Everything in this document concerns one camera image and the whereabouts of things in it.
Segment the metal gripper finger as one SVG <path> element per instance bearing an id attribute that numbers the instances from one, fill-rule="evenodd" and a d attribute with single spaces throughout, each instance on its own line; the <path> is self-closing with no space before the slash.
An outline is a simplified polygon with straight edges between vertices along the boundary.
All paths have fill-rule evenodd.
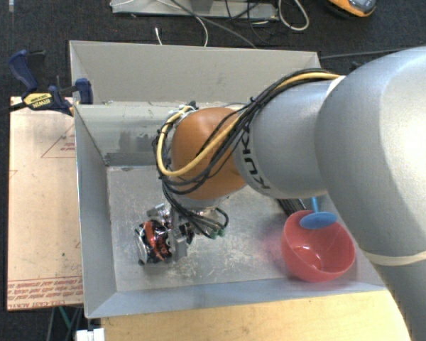
<path id="1" fill-rule="evenodd" d="M 169 240 L 169 247 L 171 253 L 171 261 L 179 261 L 181 258 L 187 256 L 187 250 L 189 247 L 187 237 L 172 237 Z"/>
<path id="2" fill-rule="evenodd" d="M 146 215 L 149 219 L 167 219 L 168 218 L 168 209 L 164 203 L 152 207 L 146 212 Z"/>

